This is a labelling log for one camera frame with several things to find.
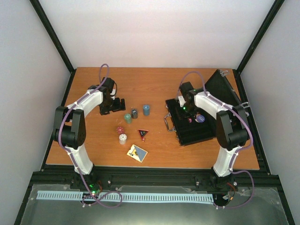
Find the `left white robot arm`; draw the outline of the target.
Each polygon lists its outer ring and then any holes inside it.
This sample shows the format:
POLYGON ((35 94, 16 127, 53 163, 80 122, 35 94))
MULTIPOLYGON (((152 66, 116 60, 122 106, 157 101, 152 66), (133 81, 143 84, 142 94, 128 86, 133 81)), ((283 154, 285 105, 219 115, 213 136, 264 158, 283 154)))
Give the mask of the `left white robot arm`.
POLYGON ((57 107, 52 131, 52 139, 67 149, 75 172, 83 174, 81 183, 89 189, 97 185, 98 178, 91 173, 94 164, 89 159, 84 145, 85 117, 97 106, 101 115, 126 109, 125 99, 116 97, 115 81, 111 78, 103 79, 103 81, 102 86, 90 86, 86 94, 78 101, 68 106, 57 107))

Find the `playing card deck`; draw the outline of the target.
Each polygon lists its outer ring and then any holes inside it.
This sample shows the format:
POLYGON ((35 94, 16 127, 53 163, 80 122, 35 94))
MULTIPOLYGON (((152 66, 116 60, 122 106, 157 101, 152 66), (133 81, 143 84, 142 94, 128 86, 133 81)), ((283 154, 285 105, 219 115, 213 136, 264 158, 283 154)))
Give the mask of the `playing card deck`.
POLYGON ((148 152, 137 145, 133 144, 127 152, 127 156, 133 158, 134 160, 142 163, 148 152))

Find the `green poker chip stack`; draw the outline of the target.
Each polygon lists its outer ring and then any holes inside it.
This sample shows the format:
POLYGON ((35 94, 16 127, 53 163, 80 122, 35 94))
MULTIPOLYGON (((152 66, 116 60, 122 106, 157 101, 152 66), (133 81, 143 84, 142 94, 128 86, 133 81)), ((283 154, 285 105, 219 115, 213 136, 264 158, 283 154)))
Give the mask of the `green poker chip stack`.
POLYGON ((131 123, 132 123, 132 117, 131 117, 131 114, 126 113, 126 114, 124 115, 124 120, 125 120, 125 122, 126 122, 127 124, 131 124, 131 123))

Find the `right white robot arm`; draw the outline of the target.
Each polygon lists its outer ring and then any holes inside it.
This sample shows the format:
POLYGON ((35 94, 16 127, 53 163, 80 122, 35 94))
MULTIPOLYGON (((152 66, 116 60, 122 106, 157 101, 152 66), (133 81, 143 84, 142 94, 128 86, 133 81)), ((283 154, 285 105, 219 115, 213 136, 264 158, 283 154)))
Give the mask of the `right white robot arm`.
POLYGON ((197 91, 190 82, 180 84, 178 97, 180 107, 198 121, 198 111, 204 110, 216 121, 216 138, 220 146, 217 160, 212 167, 210 185, 221 189, 230 181, 233 165, 239 152, 253 137, 247 123, 247 115, 243 107, 232 106, 211 95, 205 88, 197 91))

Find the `purple blind button chips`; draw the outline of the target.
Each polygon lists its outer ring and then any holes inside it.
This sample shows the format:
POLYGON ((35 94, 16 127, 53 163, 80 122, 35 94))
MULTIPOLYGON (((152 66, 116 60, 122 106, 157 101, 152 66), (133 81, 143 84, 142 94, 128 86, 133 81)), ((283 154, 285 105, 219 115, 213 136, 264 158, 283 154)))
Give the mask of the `purple blind button chips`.
POLYGON ((205 117, 202 114, 197 114, 195 117, 195 121, 198 123, 204 123, 205 122, 205 117))

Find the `blue poker chip stack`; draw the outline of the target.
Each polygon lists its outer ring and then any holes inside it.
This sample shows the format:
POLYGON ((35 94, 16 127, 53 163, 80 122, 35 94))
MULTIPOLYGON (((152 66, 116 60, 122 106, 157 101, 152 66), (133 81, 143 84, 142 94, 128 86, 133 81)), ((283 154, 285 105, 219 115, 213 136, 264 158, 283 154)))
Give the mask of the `blue poker chip stack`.
POLYGON ((149 105, 143 105, 142 111, 143 111, 144 116, 149 116, 149 114, 150 114, 150 106, 149 105))

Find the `black triangular card box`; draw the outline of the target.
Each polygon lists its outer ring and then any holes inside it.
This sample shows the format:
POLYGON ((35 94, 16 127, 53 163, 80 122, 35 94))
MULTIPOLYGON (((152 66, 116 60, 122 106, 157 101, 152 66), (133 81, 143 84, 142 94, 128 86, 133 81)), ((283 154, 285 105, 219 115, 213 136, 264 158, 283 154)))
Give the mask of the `black triangular card box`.
POLYGON ((139 136, 140 136, 142 139, 148 134, 148 132, 149 132, 149 130, 138 129, 139 136))

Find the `black poker chip stack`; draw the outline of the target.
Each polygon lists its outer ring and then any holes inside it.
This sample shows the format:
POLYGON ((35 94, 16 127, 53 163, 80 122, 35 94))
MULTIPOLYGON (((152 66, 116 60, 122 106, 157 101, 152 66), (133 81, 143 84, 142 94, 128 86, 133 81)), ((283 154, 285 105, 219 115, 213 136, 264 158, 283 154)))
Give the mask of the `black poker chip stack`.
POLYGON ((137 119, 138 118, 138 110, 136 108, 133 108, 131 110, 131 117, 132 117, 132 119, 137 119))

